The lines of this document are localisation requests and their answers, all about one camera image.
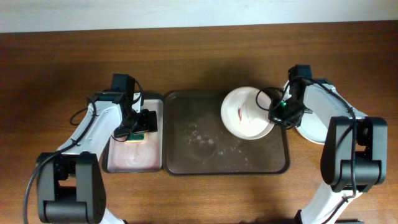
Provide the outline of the green and yellow sponge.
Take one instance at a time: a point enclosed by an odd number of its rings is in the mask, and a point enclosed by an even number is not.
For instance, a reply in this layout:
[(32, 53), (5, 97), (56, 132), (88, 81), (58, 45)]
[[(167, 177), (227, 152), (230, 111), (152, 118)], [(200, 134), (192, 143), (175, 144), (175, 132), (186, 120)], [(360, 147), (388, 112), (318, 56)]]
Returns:
[(126, 139), (126, 143), (137, 144), (137, 143), (143, 143), (146, 140), (147, 140), (147, 134), (146, 133), (132, 133)]

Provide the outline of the pale green plate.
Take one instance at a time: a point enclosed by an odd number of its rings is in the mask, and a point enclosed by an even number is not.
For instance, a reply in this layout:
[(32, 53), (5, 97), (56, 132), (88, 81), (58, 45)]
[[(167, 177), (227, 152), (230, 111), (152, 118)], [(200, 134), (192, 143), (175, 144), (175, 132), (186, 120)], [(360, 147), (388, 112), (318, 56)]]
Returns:
[(295, 79), (284, 86), (281, 101), (300, 101), (307, 109), (301, 125), (295, 127), (306, 139), (319, 144), (326, 141), (332, 117), (363, 119), (366, 114), (349, 104), (327, 80)]

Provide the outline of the white plate with red stain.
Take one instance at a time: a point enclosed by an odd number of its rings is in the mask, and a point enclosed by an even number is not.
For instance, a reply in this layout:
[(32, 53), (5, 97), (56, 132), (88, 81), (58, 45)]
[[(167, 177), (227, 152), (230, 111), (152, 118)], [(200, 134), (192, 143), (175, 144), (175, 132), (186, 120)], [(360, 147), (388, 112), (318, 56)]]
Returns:
[(221, 104), (221, 120), (234, 136), (257, 140), (268, 135), (274, 127), (269, 121), (271, 99), (257, 88), (244, 86), (230, 91)]

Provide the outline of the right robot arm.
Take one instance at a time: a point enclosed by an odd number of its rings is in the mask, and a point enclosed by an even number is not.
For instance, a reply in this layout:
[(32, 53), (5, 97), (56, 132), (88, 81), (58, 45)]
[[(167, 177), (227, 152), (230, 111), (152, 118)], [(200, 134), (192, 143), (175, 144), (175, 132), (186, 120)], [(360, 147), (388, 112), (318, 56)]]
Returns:
[(387, 122), (353, 108), (325, 80), (290, 78), (273, 100), (269, 118), (283, 128), (302, 124), (306, 110), (327, 129), (320, 161), (322, 183), (296, 223), (335, 223), (348, 205), (386, 178)]

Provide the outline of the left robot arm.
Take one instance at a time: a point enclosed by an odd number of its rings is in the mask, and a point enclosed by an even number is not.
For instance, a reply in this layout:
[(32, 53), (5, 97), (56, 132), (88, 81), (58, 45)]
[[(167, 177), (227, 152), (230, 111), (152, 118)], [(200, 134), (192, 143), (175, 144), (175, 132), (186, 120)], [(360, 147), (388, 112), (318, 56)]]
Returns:
[(124, 223), (106, 207), (99, 159), (111, 137), (157, 130), (155, 112), (142, 109), (143, 95), (100, 91), (88, 99), (85, 117), (55, 152), (37, 158), (30, 183), (37, 184), (43, 223)]

